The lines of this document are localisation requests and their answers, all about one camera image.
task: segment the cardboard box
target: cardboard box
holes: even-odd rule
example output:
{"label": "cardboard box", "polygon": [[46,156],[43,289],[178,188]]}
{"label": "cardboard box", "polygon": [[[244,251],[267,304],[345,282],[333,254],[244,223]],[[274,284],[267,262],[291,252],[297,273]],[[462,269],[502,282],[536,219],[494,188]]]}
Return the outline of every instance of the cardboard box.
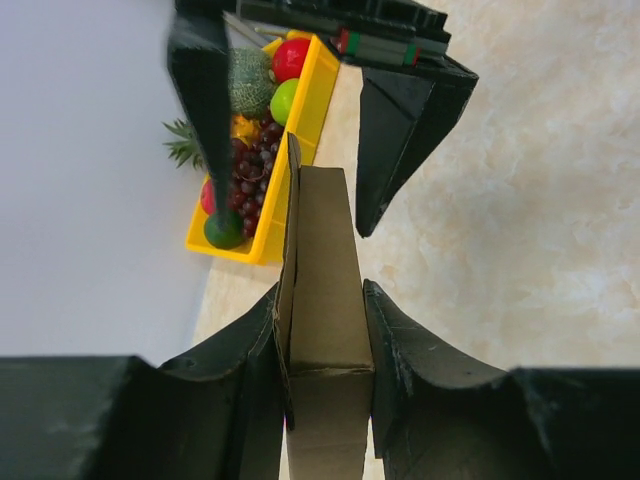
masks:
{"label": "cardboard box", "polygon": [[274,327],[289,472],[361,479],[374,366],[347,185],[342,169],[301,167],[298,141],[286,140],[291,194]]}

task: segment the yellow crate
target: yellow crate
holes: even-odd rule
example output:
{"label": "yellow crate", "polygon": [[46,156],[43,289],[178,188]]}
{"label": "yellow crate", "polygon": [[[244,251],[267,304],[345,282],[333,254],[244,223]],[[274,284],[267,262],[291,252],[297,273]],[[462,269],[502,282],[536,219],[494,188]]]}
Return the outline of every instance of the yellow crate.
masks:
{"label": "yellow crate", "polygon": [[[188,250],[257,265],[282,261],[284,225],[289,199],[287,132],[296,135],[300,142],[302,164],[312,165],[340,68],[340,62],[315,35],[291,31],[287,34],[287,39],[299,36],[311,38],[311,44],[274,163],[255,237],[232,250],[213,247],[204,236],[207,214],[198,200],[187,232]],[[278,39],[264,47],[264,51],[273,55],[281,43],[282,40]]]}

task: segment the red apple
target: red apple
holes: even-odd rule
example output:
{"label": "red apple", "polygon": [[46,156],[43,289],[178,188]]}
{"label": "red apple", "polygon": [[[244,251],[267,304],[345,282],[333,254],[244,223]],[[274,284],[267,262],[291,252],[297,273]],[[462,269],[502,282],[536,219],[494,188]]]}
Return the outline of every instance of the red apple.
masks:
{"label": "red apple", "polygon": [[207,182],[202,186],[202,191],[200,192],[200,205],[207,215],[211,215],[216,211],[216,201],[213,197],[213,183],[211,183],[211,179],[207,180]]}
{"label": "red apple", "polygon": [[273,55],[271,64],[271,69],[278,83],[286,82],[292,78],[300,78],[310,43],[308,38],[302,37],[282,42]]}

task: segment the beige marble surface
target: beige marble surface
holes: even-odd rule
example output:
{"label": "beige marble surface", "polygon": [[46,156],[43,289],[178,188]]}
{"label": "beige marble surface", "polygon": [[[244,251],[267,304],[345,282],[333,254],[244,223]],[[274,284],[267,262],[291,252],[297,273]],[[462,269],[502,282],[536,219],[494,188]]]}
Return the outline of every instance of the beige marble surface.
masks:
{"label": "beige marble surface", "polygon": [[[640,365],[640,3],[434,0],[480,75],[456,129],[358,241],[363,277],[492,365]],[[317,165],[353,201],[358,70],[342,67]],[[275,269],[214,260],[194,341]],[[365,478],[382,478],[368,459]]]}

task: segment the green fruit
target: green fruit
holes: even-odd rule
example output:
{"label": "green fruit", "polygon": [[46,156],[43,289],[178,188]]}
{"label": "green fruit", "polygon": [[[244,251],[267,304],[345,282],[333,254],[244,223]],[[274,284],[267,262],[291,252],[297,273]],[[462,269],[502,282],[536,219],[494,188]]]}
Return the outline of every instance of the green fruit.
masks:
{"label": "green fruit", "polygon": [[257,48],[229,50],[231,111],[248,118],[262,117],[276,90],[271,57]]}
{"label": "green fruit", "polygon": [[293,99],[296,96],[298,79],[292,78],[281,84],[271,99],[271,116],[283,127],[287,124]]}
{"label": "green fruit", "polygon": [[242,236],[243,220],[236,212],[229,212],[229,219],[223,229],[218,227],[218,212],[209,215],[204,222],[204,236],[216,248],[229,250],[240,246],[245,238]]}

